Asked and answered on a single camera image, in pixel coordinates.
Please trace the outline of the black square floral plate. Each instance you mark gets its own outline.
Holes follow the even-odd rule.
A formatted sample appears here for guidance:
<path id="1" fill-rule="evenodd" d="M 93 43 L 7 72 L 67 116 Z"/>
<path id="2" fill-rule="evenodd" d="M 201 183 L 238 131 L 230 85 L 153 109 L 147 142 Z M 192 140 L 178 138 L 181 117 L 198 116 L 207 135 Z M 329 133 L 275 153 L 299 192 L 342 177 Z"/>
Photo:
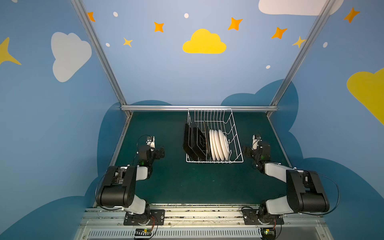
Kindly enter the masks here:
<path id="1" fill-rule="evenodd" d="M 196 124 L 192 124 L 192 143 L 193 160 L 202 161 L 206 159 L 206 138 Z"/>
<path id="2" fill-rule="evenodd" d="M 195 159 L 195 153 L 189 146 L 189 133 L 190 133 L 190 126 L 188 123 L 185 124 L 185 130 L 184 130 L 184 141 L 183 141 L 183 150 L 186 152 L 186 154 L 189 156 L 190 160 Z"/>

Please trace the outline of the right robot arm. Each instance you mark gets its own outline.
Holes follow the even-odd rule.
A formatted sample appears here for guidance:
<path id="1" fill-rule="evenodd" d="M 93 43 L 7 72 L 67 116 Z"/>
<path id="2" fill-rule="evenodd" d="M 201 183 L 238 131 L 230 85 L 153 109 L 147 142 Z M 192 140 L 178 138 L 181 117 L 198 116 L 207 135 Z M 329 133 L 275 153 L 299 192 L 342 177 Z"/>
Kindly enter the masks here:
<path id="1" fill-rule="evenodd" d="M 243 154 L 253 160 L 253 167 L 262 174 L 286 184 L 286 195 L 265 200 L 259 215 L 281 216 L 295 213 L 327 213 L 330 202 L 318 173 L 298 170 L 271 161 L 271 147 L 264 141 L 254 140 L 250 147 L 243 147 Z"/>

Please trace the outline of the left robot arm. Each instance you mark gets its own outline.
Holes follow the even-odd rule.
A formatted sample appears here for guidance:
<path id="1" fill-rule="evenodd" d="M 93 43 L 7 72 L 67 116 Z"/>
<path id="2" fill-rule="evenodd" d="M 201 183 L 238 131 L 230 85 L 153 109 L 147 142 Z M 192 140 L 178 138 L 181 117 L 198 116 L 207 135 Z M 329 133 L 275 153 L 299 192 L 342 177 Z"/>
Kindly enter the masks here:
<path id="1" fill-rule="evenodd" d="M 153 163 L 165 157 L 165 149 L 140 146 L 139 163 L 126 167 L 111 166 L 95 193 L 96 203 L 109 211 L 123 209 L 131 215 L 149 214 L 149 204 L 136 195 L 136 183 L 147 180 L 153 173 Z"/>

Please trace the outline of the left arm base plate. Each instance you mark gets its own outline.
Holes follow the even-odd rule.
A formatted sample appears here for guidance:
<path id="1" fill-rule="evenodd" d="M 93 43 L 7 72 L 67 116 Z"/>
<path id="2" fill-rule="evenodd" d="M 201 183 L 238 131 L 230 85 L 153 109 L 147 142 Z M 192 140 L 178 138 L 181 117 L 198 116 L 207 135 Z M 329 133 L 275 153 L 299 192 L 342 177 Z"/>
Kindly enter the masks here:
<path id="1" fill-rule="evenodd" d="M 149 210 L 144 214 L 126 213 L 123 225 L 124 226 L 163 226 L 165 220 L 165 210 Z"/>

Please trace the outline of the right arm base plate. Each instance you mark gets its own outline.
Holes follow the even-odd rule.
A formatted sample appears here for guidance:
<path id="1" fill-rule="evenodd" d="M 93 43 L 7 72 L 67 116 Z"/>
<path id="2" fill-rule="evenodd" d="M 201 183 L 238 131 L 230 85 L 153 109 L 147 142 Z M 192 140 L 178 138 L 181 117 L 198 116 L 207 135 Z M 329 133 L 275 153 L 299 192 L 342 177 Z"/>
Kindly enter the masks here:
<path id="1" fill-rule="evenodd" d="M 269 215 L 251 208 L 241 208 L 245 225 L 284 225 L 281 216 Z"/>

